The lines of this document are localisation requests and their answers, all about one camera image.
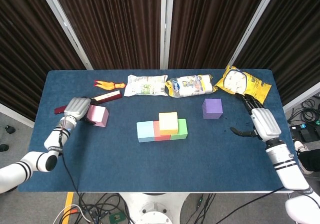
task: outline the blue table mat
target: blue table mat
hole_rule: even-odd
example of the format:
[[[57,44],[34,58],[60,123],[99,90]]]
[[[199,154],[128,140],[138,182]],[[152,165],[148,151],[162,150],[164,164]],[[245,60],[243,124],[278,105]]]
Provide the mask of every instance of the blue table mat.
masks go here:
[[[273,74],[265,69],[244,70],[272,85],[264,105],[277,120],[288,148],[291,134]],[[107,93],[94,80],[127,83],[128,75],[173,77],[211,74],[212,83],[223,69],[71,70],[49,72],[30,141],[29,151],[46,152],[44,141],[62,114],[54,109],[73,97]],[[203,119],[206,98],[220,98],[223,115]],[[64,146],[65,161],[80,192],[240,192],[271,191],[282,186],[258,138],[239,137],[230,127],[252,130],[244,105],[222,90],[185,98],[132,96],[101,104],[109,111],[105,128],[78,122]],[[136,122],[158,120],[159,112],[177,112],[186,118],[185,140],[139,143]],[[69,192],[72,183],[59,157],[49,173],[34,172],[19,186],[22,192]]]

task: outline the white metal base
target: white metal base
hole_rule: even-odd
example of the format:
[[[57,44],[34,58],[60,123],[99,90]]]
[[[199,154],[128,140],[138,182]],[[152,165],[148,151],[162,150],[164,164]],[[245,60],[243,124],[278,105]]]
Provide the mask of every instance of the white metal base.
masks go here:
[[[151,196],[143,193],[120,193],[130,217],[136,224],[180,224],[182,206],[189,193],[166,193]]]

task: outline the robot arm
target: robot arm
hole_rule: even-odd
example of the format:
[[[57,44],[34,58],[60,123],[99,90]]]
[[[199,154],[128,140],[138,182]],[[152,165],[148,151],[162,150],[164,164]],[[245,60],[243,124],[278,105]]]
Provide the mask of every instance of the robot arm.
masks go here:
[[[237,96],[244,102],[253,122],[254,130],[252,132],[240,132],[235,128],[231,128],[231,130],[236,135],[258,137],[264,141],[266,143],[265,151],[283,186],[302,195],[286,201],[285,209],[288,215],[301,224],[319,223],[320,197],[305,180],[286,143],[279,139],[281,130],[273,114],[250,95],[237,94]]]
[[[29,180],[34,171],[49,172],[55,168],[59,154],[63,153],[63,145],[77,121],[86,114],[90,101],[88,98],[73,98],[70,101],[64,117],[44,142],[47,153],[29,152],[19,162],[0,169],[0,194]]]

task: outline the plastic package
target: plastic package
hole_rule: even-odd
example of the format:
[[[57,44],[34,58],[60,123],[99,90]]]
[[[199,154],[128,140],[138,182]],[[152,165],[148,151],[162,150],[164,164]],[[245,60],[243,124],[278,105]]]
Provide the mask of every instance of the plastic package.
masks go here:
[[[230,94],[249,94],[263,104],[271,85],[236,67],[231,67],[226,69],[222,79],[215,85],[215,91],[218,88]]]
[[[173,98],[188,97],[213,93],[211,79],[210,74],[171,78],[165,83],[165,86],[169,90],[169,96]]]
[[[167,75],[162,76],[128,76],[128,83],[125,87],[124,96],[130,97],[134,95],[162,95],[167,96],[165,92],[165,82]]]

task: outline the curtain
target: curtain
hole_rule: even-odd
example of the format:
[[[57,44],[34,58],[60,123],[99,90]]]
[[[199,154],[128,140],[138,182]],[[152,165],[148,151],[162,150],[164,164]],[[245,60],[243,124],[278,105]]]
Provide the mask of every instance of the curtain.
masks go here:
[[[46,0],[0,7],[0,102],[35,120],[47,73],[84,66]]]
[[[59,0],[94,69],[160,67],[161,0]]]
[[[320,0],[271,0],[235,60],[273,71],[283,105],[320,82]]]
[[[173,0],[169,68],[225,68],[261,0]]]

